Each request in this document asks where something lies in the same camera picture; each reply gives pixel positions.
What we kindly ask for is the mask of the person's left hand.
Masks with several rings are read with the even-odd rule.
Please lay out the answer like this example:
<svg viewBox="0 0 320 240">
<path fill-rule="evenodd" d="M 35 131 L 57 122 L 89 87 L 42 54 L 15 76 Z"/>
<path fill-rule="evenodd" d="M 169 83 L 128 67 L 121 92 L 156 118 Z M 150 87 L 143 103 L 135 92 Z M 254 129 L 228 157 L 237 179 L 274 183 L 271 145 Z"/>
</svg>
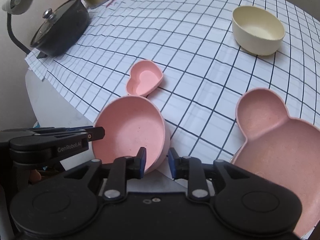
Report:
<svg viewBox="0 0 320 240">
<path fill-rule="evenodd" d="M 37 171 L 37 170 L 32 170 L 30 172 L 30 176 L 29 176 L 29 179 L 33 182 L 35 181 L 40 181 L 41 180 L 41 174 Z"/>
</svg>

